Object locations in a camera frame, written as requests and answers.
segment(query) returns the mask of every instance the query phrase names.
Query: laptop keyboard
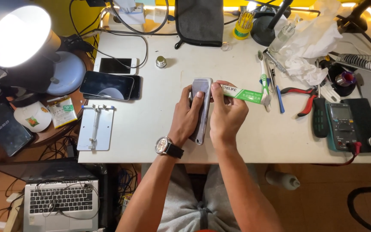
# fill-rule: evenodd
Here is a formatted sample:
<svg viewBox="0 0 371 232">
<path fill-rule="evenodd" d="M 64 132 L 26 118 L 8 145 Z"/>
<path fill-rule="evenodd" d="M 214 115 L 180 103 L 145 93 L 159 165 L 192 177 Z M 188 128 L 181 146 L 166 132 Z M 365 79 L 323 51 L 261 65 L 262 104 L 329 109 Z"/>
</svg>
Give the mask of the laptop keyboard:
<svg viewBox="0 0 371 232">
<path fill-rule="evenodd" d="M 92 189 L 41 189 L 30 192 L 30 214 L 92 210 Z"/>
</svg>

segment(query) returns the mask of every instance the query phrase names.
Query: person's right hand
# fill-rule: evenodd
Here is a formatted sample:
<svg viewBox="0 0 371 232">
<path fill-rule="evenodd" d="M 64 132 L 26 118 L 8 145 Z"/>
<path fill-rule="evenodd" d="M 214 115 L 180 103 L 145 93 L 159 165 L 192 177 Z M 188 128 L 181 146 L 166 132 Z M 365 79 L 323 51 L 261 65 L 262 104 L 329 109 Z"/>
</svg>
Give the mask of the person's right hand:
<svg viewBox="0 0 371 232">
<path fill-rule="evenodd" d="M 214 110 L 210 119 L 210 138 L 215 149 L 237 148 L 236 135 L 249 108 L 245 101 L 223 95 L 220 84 L 235 87 L 227 81 L 216 81 L 211 85 Z"/>
</svg>

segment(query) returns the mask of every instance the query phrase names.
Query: smartphone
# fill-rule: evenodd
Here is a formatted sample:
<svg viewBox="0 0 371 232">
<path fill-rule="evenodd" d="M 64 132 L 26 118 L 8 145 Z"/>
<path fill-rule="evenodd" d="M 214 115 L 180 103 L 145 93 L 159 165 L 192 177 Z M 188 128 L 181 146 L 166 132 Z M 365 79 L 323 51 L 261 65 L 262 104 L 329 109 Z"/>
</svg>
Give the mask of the smartphone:
<svg viewBox="0 0 371 232">
<path fill-rule="evenodd" d="M 134 87 L 134 78 L 108 73 L 86 71 L 80 92 L 114 100 L 128 101 Z"/>
<path fill-rule="evenodd" d="M 140 76 L 130 76 L 134 78 L 134 87 L 131 91 L 130 100 L 138 100 L 140 99 L 140 92 L 141 92 L 141 77 Z M 85 99 L 106 99 L 99 96 L 93 96 L 88 94 L 82 94 L 83 98 Z"/>
<path fill-rule="evenodd" d="M 203 145 L 204 136 L 206 134 L 207 119 L 209 116 L 210 108 L 210 96 L 211 96 L 211 84 L 213 79 L 211 78 L 194 78 L 193 86 L 191 89 L 191 96 L 194 99 L 197 92 L 201 91 L 204 93 L 203 105 L 200 108 L 198 115 L 197 127 L 189 139 L 193 140 L 198 145 Z"/>
<path fill-rule="evenodd" d="M 137 58 L 106 58 L 99 57 L 95 59 L 94 70 L 101 73 L 110 73 L 115 75 L 136 75 L 138 64 Z"/>
<path fill-rule="evenodd" d="M 34 135 L 14 118 L 14 110 L 0 103 L 0 146 L 9 157 L 34 139 Z"/>
</svg>

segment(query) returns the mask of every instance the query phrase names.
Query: wristwatch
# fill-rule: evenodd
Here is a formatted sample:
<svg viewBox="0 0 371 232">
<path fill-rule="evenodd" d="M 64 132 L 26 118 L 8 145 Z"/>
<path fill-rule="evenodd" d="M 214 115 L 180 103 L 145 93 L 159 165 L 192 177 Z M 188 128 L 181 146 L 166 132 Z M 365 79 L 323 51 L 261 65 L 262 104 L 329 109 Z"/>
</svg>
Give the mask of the wristwatch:
<svg viewBox="0 0 371 232">
<path fill-rule="evenodd" d="M 157 154 L 167 154 L 179 159 L 181 159 L 184 153 L 184 150 L 174 145 L 167 136 L 163 136 L 157 140 L 154 150 Z"/>
</svg>

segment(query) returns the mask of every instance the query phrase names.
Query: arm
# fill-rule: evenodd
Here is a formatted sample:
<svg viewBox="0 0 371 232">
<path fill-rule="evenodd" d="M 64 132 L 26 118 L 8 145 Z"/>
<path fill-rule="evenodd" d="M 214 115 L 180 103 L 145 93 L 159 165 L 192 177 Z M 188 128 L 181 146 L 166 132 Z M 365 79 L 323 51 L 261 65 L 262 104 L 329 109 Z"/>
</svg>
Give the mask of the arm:
<svg viewBox="0 0 371 232">
<path fill-rule="evenodd" d="M 180 148 L 197 126 L 198 112 L 203 104 L 204 93 L 198 92 L 190 108 L 188 99 L 190 91 L 191 85 L 183 89 L 168 133 L 168 138 Z M 176 158 L 168 155 L 157 156 L 127 205 L 116 232 L 157 231 L 171 172 L 176 162 Z"/>
<path fill-rule="evenodd" d="M 210 120 L 210 137 L 216 150 L 224 185 L 231 208 L 241 231 L 283 231 L 273 206 L 252 180 L 243 159 L 237 151 L 236 135 L 249 108 L 242 100 L 224 97 L 217 81 L 211 86 L 214 110 Z"/>
</svg>

